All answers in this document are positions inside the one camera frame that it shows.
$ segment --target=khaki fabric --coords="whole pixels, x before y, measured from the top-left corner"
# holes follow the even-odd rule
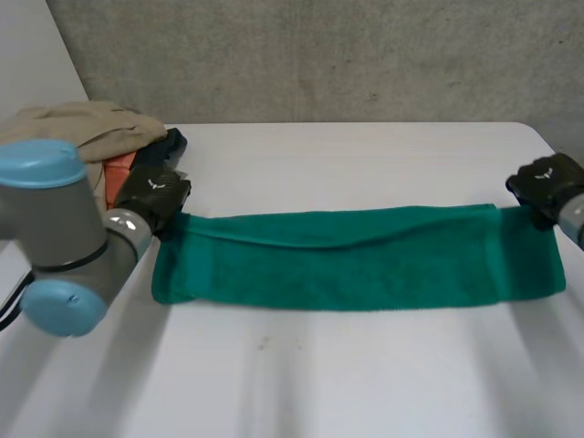
[[[141,149],[166,136],[164,125],[112,102],[67,102],[20,110],[0,125],[0,144],[61,139],[78,146],[96,201],[105,210],[102,161]]]

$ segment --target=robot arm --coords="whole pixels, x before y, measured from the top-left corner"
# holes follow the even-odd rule
[[[19,302],[24,314],[57,336],[93,330],[190,189],[174,171],[137,168],[101,215],[74,145],[0,147],[0,238],[19,243],[34,276]]]
[[[537,228],[559,224],[584,250],[584,169],[568,155],[557,153],[521,167],[506,187],[519,203],[532,207]]]

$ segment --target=green towel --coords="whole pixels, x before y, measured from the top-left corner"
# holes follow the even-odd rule
[[[180,214],[152,294],[264,308],[482,306],[566,285],[552,231],[524,207],[402,207],[205,219]]]

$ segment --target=table surface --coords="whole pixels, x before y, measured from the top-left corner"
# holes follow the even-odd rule
[[[516,123],[178,125],[205,216],[515,204],[551,149]],[[270,311],[150,297],[157,245],[90,335],[0,336],[0,436],[580,437],[584,256],[568,290],[482,308]],[[0,298],[26,271],[0,254]]]

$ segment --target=blue joint cap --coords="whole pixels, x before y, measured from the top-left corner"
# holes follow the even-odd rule
[[[91,289],[63,280],[33,282],[24,292],[20,308],[35,326],[62,337],[87,335],[108,311]]]
[[[28,140],[0,146],[0,185],[50,189],[85,178],[85,164],[73,143]]]

